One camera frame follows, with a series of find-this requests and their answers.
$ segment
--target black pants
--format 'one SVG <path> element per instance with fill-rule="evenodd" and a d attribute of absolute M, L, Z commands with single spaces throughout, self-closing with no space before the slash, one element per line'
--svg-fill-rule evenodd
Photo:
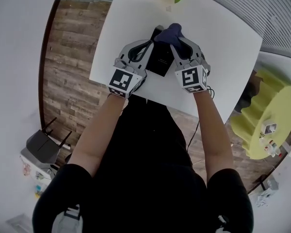
<path fill-rule="evenodd" d="M 166 106 L 132 95 L 101 165 L 167 163 L 192 166 L 182 131 Z"/>

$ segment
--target forearm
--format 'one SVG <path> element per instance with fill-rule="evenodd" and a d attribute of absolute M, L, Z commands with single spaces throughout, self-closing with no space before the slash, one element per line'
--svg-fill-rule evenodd
<path fill-rule="evenodd" d="M 207 179 L 224 168 L 233 168 L 233 154 L 230 140 L 208 92 L 194 93 L 198 108 L 198 116 L 202 142 L 206 159 Z"/>
<path fill-rule="evenodd" d="M 111 95 L 82 133 L 69 163 L 84 167 L 93 176 L 111 140 L 125 99 Z"/>

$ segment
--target yellow-green tablecloth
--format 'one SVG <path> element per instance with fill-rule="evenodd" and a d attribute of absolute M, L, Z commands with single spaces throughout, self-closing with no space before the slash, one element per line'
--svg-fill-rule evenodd
<path fill-rule="evenodd" d="M 251 105 L 241 110 L 239 116 L 231 118 L 236 135 L 243 139 L 242 147 L 251 159 L 266 158 L 268 154 L 259 142 L 261 125 L 271 119 L 277 123 L 274 133 L 265 135 L 281 146 L 291 131 L 291 83 L 279 75 L 262 69 L 256 74 L 263 79 L 259 93 L 251 99 Z"/>

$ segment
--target wooden floor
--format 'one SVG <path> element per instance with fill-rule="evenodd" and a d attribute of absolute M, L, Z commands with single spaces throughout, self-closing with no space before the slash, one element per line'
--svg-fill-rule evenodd
<path fill-rule="evenodd" d="M 107 98 L 104 85 L 89 80 L 92 60 L 100 31 L 110 3 L 89 0 L 63 0 L 60 2 L 48 42 L 44 71 L 44 107 L 46 123 L 54 117 L 52 136 L 68 138 L 72 150 L 80 135 Z M 170 112 L 181 128 L 188 143 L 195 131 L 197 118 L 174 109 Z M 241 140 L 226 123 L 230 140 L 241 144 Z M 62 165 L 70 152 L 61 150 L 57 164 Z M 206 178 L 204 152 L 200 131 L 197 131 L 189 154 L 194 170 Z M 279 161 L 279 157 L 251 160 L 240 146 L 233 146 L 234 161 L 247 190 L 251 189 L 260 175 L 267 174 Z"/>

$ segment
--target wrist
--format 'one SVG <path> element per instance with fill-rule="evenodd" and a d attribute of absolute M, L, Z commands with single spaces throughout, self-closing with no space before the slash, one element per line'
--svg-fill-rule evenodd
<path fill-rule="evenodd" d="M 200 92 L 194 92 L 193 95 L 194 95 L 195 100 L 210 96 L 208 90 L 206 90 L 206 91 L 200 91 Z"/>
<path fill-rule="evenodd" d="M 110 93 L 108 95 L 108 97 L 107 97 L 107 100 L 110 100 L 110 101 L 116 102 L 116 103 L 122 103 L 122 104 L 124 104 L 126 98 L 123 98 L 123 97 L 117 96 L 117 95 L 115 95 L 113 93 Z"/>

